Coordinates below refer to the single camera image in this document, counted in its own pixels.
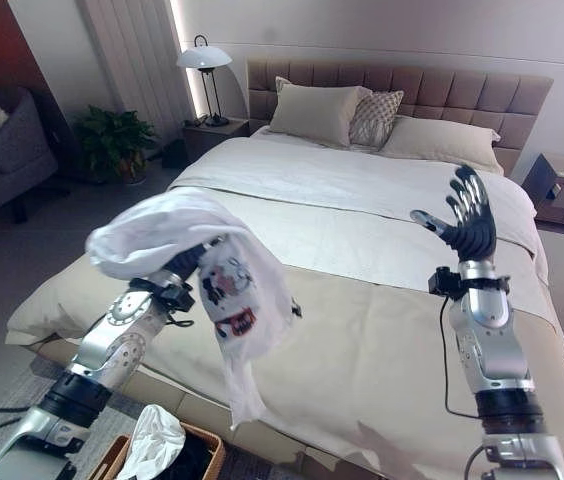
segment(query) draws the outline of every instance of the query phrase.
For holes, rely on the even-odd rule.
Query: upholstered headboard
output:
[[[249,60],[251,131],[269,123],[277,106],[275,77],[298,85],[363,85],[375,91],[404,90],[398,113],[492,128],[505,175],[513,170],[553,80],[466,70],[393,67],[352,62]]]

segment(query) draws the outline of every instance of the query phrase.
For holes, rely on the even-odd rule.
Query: potted plant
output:
[[[153,126],[137,112],[114,113],[89,105],[89,113],[75,125],[85,167],[98,180],[121,178],[134,184],[145,178],[143,149],[154,148]]]

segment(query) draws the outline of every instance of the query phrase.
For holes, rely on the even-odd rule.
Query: green leaves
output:
[[[121,175],[122,161],[129,161],[133,173],[143,169],[144,160],[136,154],[157,146],[153,126],[138,119],[136,111],[118,114],[89,105],[75,133],[84,151],[85,168],[104,177]]]

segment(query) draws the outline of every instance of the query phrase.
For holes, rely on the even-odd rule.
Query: gray armchair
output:
[[[26,221],[21,195],[53,175],[58,164],[28,90],[0,90],[0,107],[9,114],[0,129],[0,207],[12,202],[20,223]]]

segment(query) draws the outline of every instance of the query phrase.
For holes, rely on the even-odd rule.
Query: white lamp shade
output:
[[[231,63],[231,57],[218,47],[193,47],[182,52],[177,65],[184,68],[214,68]]]

